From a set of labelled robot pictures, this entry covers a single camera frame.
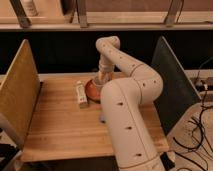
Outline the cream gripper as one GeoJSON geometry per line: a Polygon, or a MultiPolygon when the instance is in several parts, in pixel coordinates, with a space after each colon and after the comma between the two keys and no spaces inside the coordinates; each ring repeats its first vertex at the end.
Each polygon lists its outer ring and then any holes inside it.
{"type": "Polygon", "coordinates": [[[99,64],[98,80],[100,84],[103,84],[104,77],[111,77],[113,75],[114,68],[114,65],[99,64]]]}

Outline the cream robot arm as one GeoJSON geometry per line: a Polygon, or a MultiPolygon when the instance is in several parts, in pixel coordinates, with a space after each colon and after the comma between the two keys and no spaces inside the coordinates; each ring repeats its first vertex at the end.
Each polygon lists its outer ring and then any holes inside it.
{"type": "Polygon", "coordinates": [[[160,96],[163,80],[152,67],[117,48],[114,39],[118,37],[99,38],[96,48],[126,74],[106,83],[100,95],[119,171],[165,171],[139,109],[160,96]]]}

